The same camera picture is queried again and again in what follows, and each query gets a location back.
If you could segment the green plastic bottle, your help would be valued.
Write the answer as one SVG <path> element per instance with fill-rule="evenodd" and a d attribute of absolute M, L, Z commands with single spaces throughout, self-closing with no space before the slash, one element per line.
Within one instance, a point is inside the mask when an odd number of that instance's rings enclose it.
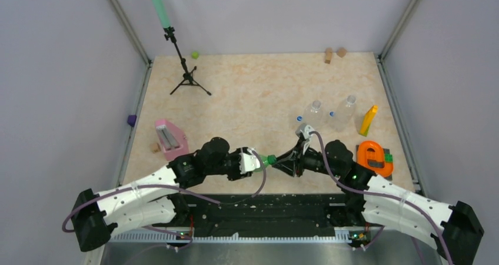
<path fill-rule="evenodd" d="M 277 162 L 277 158 L 275 155 L 261 155 L 260 159 L 265 167 L 272 166 Z"/>

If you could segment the clear bottle blue-white cap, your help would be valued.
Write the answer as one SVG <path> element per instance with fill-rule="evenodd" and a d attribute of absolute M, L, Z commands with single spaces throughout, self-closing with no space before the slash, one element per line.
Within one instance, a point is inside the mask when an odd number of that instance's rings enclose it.
<path fill-rule="evenodd" d="M 324 110 L 322 108 L 322 102 L 319 100 L 315 100 L 311 104 L 309 104 L 302 113 L 302 121 L 307 125 L 312 126 L 313 129 L 317 130 L 322 124 L 323 114 Z"/>

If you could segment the clear plastic bottle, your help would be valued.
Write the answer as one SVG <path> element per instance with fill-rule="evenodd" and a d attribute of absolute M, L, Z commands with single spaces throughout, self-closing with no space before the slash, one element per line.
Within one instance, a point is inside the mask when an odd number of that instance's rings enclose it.
<path fill-rule="evenodd" d="M 349 95 L 346 99 L 340 102 L 337 109 L 334 111 L 332 116 L 332 126 L 336 131 L 343 131 L 352 119 L 356 110 L 356 100 L 356 96 Z"/>

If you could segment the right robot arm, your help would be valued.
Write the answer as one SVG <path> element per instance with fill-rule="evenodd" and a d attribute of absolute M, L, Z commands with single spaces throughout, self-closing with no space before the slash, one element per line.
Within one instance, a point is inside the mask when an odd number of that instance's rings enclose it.
<path fill-rule="evenodd" d="M 316 151 L 299 140 L 271 166 L 291 177 L 310 170 L 334 175 L 345 195 L 345 218 L 353 225 L 377 224 L 398 230 L 437 250 L 452 264 L 473 264 L 484 229 L 463 201 L 442 203 L 408 191 L 353 160 L 339 140 Z"/>

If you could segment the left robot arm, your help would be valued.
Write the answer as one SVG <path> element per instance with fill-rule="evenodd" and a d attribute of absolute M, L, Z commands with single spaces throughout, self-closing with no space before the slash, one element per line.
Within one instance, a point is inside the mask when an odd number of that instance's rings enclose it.
<path fill-rule="evenodd" d="M 228 142 L 215 137 L 194 153 L 178 156 L 159 170 L 120 187 L 79 193 L 63 231 L 76 235 L 82 252 L 95 250 L 118 234 L 153 224 L 181 226 L 188 220 L 184 195 L 210 175 L 230 181 L 251 176 L 260 168 L 256 152 L 242 147 L 230 152 Z M 66 228 L 71 222 L 73 228 Z"/>

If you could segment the pink toy toaster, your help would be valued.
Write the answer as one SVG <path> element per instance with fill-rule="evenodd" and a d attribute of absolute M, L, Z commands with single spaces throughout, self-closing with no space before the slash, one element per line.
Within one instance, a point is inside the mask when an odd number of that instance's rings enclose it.
<path fill-rule="evenodd" d="M 167 161 L 189 154 L 187 136 L 175 124 L 167 119 L 159 119 L 155 121 L 155 130 L 161 151 Z"/>

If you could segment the yellow green block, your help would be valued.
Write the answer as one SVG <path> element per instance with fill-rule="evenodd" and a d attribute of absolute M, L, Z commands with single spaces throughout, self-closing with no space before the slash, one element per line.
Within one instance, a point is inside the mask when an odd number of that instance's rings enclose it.
<path fill-rule="evenodd" d="M 370 130 L 371 123 L 376 116 L 378 112 L 378 105 L 373 105 L 364 115 L 364 118 L 362 120 L 360 129 L 359 129 L 359 134 L 366 137 L 368 135 L 368 132 Z"/>

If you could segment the small wooden cube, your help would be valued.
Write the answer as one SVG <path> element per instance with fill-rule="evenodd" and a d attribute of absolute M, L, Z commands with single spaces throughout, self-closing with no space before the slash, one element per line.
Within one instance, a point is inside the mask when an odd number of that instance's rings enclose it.
<path fill-rule="evenodd" d="M 161 146 L 158 143 L 153 143 L 149 147 L 150 147 L 151 152 L 154 154 L 161 151 Z"/>

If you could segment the small green lego brick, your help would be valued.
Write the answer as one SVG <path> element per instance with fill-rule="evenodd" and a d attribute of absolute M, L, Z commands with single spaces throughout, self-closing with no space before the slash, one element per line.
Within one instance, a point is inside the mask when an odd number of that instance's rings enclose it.
<path fill-rule="evenodd" d="M 384 154 L 384 161 L 386 163 L 393 163 L 393 156 L 390 153 L 385 153 Z"/>

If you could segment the wooden block left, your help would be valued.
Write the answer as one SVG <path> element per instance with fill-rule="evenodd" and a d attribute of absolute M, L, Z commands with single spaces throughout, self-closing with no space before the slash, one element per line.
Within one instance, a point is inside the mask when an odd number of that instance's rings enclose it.
<path fill-rule="evenodd" d="M 325 64 L 330 64 L 332 61 L 333 57 L 333 50 L 331 47 L 326 48 L 325 50 L 325 57 L 324 57 L 324 63 Z"/>

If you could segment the wooden block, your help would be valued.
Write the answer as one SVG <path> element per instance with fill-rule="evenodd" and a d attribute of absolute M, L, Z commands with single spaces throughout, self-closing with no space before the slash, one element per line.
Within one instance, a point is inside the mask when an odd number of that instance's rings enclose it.
<path fill-rule="evenodd" d="M 337 51 L 336 51 L 336 54 L 340 57 L 340 58 L 344 58 L 347 54 L 347 50 L 343 47 L 341 48 L 338 48 Z"/>
<path fill-rule="evenodd" d="M 331 47 L 326 48 L 325 50 L 325 57 L 324 57 L 324 63 L 325 64 L 330 64 L 332 61 L 333 57 L 333 50 Z"/>

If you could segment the wooden block right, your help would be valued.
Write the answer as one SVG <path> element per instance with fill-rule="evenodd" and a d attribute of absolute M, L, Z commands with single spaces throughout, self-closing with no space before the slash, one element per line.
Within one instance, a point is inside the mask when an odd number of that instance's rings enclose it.
<path fill-rule="evenodd" d="M 347 50 L 343 47 L 341 48 L 338 48 L 337 51 L 336 51 L 336 54 L 340 57 L 340 58 L 344 58 L 347 54 Z"/>

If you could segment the purple small object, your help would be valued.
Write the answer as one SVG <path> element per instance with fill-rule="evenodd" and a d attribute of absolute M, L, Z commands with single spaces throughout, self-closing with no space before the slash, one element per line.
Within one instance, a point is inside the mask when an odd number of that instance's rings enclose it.
<path fill-rule="evenodd" d="M 136 126 L 136 122 L 137 122 L 137 115 L 132 114 L 132 115 L 127 116 L 127 124 L 130 127 L 135 127 Z"/>

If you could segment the black tripod green pole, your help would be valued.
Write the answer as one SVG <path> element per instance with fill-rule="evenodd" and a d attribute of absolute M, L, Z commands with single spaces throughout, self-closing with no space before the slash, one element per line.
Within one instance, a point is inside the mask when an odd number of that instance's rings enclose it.
<path fill-rule="evenodd" d="M 169 94 L 172 95 L 181 86 L 188 86 L 188 87 L 198 87 L 202 89 L 204 92 L 206 92 L 207 95 L 211 96 L 212 94 L 207 89 L 205 89 L 201 84 L 199 84 L 196 80 L 194 80 L 194 72 L 197 70 L 197 67 L 194 66 L 192 70 L 188 69 L 186 59 L 182 56 L 179 46 L 177 44 L 177 39 L 175 37 L 175 29 L 171 25 L 171 21 L 167 14 L 163 1 L 151 0 L 151 2 L 153 4 L 159 22 L 164 31 L 164 37 L 167 41 L 171 41 L 172 44 L 174 45 L 182 69 L 184 71 L 182 75 L 182 81 Z"/>

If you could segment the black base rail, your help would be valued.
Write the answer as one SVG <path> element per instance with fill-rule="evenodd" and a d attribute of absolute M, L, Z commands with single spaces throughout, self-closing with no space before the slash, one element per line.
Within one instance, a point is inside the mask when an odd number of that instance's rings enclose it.
<path fill-rule="evenodd" d="M 174 195 L 179 206 L 170 222 L 153 227 L 184 227 L 194 237 L 302 238 L 333 237 L 342 228 L 353 228 L 348 237 L 363 233 L 370 239 L 377 224 L 355 214 L 343 194 L 213 194 L 215 204 L 190 195 Z"/>

